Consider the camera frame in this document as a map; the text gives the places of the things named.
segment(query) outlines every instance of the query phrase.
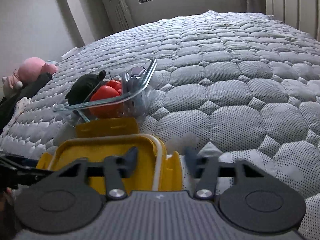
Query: beige upholstered headboard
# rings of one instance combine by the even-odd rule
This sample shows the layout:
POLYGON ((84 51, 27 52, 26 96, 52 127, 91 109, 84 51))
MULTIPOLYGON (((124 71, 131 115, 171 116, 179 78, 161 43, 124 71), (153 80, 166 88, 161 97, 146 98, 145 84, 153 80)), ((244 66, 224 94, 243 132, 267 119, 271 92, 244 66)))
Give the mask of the beige upholstered headboard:
POLYGON ((266 0, 266 11, 320 41, 320 0, 266 0))

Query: red tomato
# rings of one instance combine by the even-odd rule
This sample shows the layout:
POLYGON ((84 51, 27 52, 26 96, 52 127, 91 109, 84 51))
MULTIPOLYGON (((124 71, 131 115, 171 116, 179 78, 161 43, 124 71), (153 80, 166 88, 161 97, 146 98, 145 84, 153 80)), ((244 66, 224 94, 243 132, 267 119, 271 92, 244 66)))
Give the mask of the red tomato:
POLYGON ((106 83, 107 86, 114 88, 116 91, 122 89, 121 82, 118 80, 110 80, 106 83))
MULTIPOLYGON (((106 98, 118 97, 119 93, 110 86, 100 87, 90 98, 90 101, 97 101, 106 98)), ((119 110, 121 104, 115 104, 110 106, 99 106, 89 108, 90 113, 98 118, 109 118, 116 117, 117 111, 119 110)))

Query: silver screw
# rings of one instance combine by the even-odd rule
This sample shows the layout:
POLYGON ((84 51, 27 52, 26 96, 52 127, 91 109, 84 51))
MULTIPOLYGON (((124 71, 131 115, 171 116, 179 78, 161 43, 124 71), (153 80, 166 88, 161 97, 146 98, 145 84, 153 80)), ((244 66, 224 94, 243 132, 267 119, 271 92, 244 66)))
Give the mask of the silver screw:
POLYGON ((197 196, 200 198, 208 198, 212 196, 212 192, 208 189, 201 189, 197 191, 197 196))
POLYGON ((124 195, 124 191, 119 188, 115 188, 109 191, 109 195, 113 197, 122 197, 124 195))

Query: white dotted fabric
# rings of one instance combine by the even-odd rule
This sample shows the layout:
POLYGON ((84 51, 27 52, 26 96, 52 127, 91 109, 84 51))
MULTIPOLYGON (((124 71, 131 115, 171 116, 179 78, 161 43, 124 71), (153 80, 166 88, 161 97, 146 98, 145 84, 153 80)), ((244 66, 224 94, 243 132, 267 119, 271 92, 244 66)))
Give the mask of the white dotted fabric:
MULTIPOLYGON (((320 43, 271 16, 209 11, 94 42, 58 64, 0 149, 34 159, 53 153, 74 137, 50 109, 64 85, 102 64, 145 57, 158 61, 157 91, 140 131, 169 153, 191 146, 266 170, 305 197, 300 232, 320 239, 320 43)), ((232 181, 220 180, 218 191, 232 181)))

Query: pink stuffed animal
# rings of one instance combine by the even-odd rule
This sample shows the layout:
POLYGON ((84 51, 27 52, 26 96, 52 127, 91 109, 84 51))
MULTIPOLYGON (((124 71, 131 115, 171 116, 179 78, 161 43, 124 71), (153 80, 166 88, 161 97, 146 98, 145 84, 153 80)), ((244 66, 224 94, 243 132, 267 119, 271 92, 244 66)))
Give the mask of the pink stuffed animal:
POLYGON ((38 57, 26 59, 13 75, 2 78, 3 92, 6 98, 15 95, 21 88, 38 78, 41 73, 56 73, 58 68, 54 64, 48 64, 38 57))

